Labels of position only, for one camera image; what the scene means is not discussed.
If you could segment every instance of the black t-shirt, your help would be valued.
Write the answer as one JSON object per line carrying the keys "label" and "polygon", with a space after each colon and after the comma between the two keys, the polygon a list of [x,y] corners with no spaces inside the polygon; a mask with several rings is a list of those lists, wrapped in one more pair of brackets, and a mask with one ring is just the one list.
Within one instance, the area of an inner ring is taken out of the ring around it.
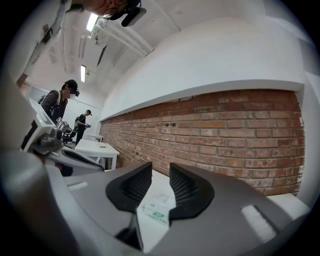
{"label": "black t-shirt", "polygon": [[[60,102],[58,105],[57,100],[60,94]],[[50,117],[52,122],[57,124],[58,118],[63,118],[66,110],[66,106],[68,104],[68,100],[62,101],[62,91],[52,90],[50,91],[44,100],[41,103],[42,108],[46,112],[46,114]]]}
{"label": "black t-shirt", "polygon": [[[79,121],[81,123],[85,124],[86,123],[86,116],[84,114],[81,114],[79,116]],[[80,133],[83,133],[84,131],[85,131],[85,126],[78,123],[78,128],[77,128],[76,132],[80,134]]]}

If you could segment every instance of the brick wall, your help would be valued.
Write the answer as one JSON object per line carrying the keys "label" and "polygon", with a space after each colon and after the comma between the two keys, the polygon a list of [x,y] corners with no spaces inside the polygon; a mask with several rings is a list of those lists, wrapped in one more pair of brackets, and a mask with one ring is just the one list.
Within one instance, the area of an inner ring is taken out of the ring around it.
{"label": "brick wall", "polygon": [[305,138],[294,92],[233,90],[165,102],[104,121],[100,134],[120,152],[117,168],[151,161],[235,176],[265,195],[297,194]]}

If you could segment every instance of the white ceiling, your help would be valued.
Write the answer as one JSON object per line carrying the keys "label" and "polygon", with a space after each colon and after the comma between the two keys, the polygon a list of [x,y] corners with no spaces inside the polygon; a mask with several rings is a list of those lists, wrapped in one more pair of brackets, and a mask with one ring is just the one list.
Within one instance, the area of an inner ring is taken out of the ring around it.
{"label": "white ceiling", "polygon": [[[154,1],[158,6],[152,0],[141,1],[147,13],[129,28],[140,35],[152,48],[156,48],[162,40],[187,27],[228,16],[224,0]],[[87,66],[89,76],[85,86],[106,94],[137,60],[144,57],[107,35],[105,40],[107,47],[98,67],[90,64],[90,58],[96,58],[92,52],[85,51],[84,59],[79,59],[80,39],[82,34],[88,33],[86,26],[89,17],[90,13],[87,11],[66,15],[60,40],[54,44],[48,54],[52,64],[63,65],[65,72],[78,80],[80,80],[80,66]],[[109,21],[109,23],[132,37],[126,28],[119,26],[119,21]]]}

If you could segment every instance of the ceiling light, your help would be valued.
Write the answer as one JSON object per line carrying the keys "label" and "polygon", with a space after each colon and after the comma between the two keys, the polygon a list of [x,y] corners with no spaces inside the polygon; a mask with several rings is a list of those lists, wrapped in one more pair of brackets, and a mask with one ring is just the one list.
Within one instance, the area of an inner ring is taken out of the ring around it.
{"label": "ceiling light", "polygon": [[98,15],[91,13],[90,18],[88,20],[88,24],[86,25],[86,30],[92,32],[92,30],[94,29],[94,25],[97,22],[98,17],[99,17]]}
{"label": "ceiling light", "polygon": [[86,66],[81,65],[80,72],[81,72],[81,82],[85,83],[86,82]]}

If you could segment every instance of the man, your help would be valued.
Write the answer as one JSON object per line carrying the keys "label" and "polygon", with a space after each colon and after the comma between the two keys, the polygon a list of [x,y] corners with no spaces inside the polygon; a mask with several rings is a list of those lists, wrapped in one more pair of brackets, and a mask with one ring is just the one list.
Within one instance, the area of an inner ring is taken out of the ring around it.
{"label": "man", "polygon": [[12,40],[3,69],[21,87],[31,76],[41,53],[59,38],[65,14],[87,10],[119,19],[137,0],[43,0]]}
{"label": "man", "polygon": [[79,141],[82,139],[85,129],[90,127],[89,124],[86,123],[86,117],[91,115],[91,110],[87,110],[84,114],[81,114],[78,118],[77,129],[76,129],[76,140],[75,145],[78,145]]}
{"label": "man", "polygon": [[52,90],[45,96],[41,106],[54,124],[58,124],[58,118],[64,117],[68,99],[70,95],[76,94],[77,90],[77,82],[71,79],[64,83],[60,91]]}

